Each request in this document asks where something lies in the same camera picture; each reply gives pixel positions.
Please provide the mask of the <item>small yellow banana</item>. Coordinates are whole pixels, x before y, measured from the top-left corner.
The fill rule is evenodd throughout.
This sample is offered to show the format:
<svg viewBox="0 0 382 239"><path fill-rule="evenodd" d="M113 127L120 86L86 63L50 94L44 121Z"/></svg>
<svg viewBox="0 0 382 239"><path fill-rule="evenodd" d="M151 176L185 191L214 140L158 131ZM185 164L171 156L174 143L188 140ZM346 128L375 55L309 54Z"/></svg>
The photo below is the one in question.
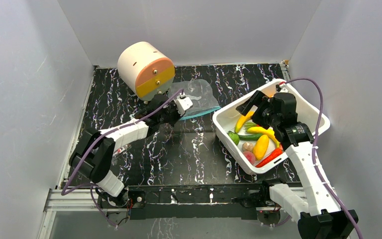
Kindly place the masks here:
<svg viewBox="0 0 382 239"><path fill-rule="evenodd" d="M254 114L254 111L250 111L248 112L246 115L242 115L238 121L236 122L235 124L235 129L234 129L234 132L235 133L238 133L241 128L243 127L244 123L246 123L247 121L249 121L252 117L252 115Z"/></svg>

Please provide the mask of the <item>clear blue zip bag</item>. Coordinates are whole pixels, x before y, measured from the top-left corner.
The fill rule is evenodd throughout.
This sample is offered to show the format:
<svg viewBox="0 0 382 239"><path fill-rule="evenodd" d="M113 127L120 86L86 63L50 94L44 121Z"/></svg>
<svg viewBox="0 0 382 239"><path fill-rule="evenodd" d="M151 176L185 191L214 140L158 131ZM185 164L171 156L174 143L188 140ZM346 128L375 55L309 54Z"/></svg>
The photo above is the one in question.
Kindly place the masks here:
<svg viewBox="0 0 382 239"><path fill-rule="evenodd" d="M170 97L180 89L184 89L184 94L189 97L193 103L191 109L187 110L181 120L200 117L221 108L213 95L211 85L204 79L172 83L168 90L168 96Z"/></svg>

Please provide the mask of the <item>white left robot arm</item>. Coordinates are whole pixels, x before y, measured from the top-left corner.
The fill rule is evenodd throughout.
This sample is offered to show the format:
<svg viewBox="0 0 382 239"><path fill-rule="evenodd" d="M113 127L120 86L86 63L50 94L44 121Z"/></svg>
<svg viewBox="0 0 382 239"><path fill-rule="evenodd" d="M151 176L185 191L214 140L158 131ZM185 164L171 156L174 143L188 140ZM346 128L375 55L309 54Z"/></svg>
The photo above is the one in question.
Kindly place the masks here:
<svg viewBox="0 0 382 239"><path fill-rule="evenodd" d="M174 126L191 107L181 91L171 97L156 94L130 121L105 130L85 130L69 159L71 177L80 173L100 188L101 197L116 207L125 206L129 199L125 184L110 169L115 152L152 136L162 124Z"/></svg>

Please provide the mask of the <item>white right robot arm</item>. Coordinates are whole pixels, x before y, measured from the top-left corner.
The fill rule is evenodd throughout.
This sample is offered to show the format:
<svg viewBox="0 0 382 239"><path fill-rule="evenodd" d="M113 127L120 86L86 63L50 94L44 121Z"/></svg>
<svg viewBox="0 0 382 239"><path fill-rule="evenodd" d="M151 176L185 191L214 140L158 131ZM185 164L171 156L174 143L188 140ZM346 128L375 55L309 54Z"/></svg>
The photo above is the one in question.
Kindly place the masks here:
<svg viewBox="0 0 382 239"><path fill-rule="evenodd" d="M319 125L315 133L297 120L297 101L293 94L279 92L268 97L261 91L254 94L236 110L245 115L252 106L257 109L253 122L265 129L272 128L278 141L297 170L307 200L299 198L286 183L265 183L260 192L261 202L273 206L278 202L297 220L303 239L346 239L355 230L363 237L355 210L348 210L332 190L322 165L316 158Z"/></svg>

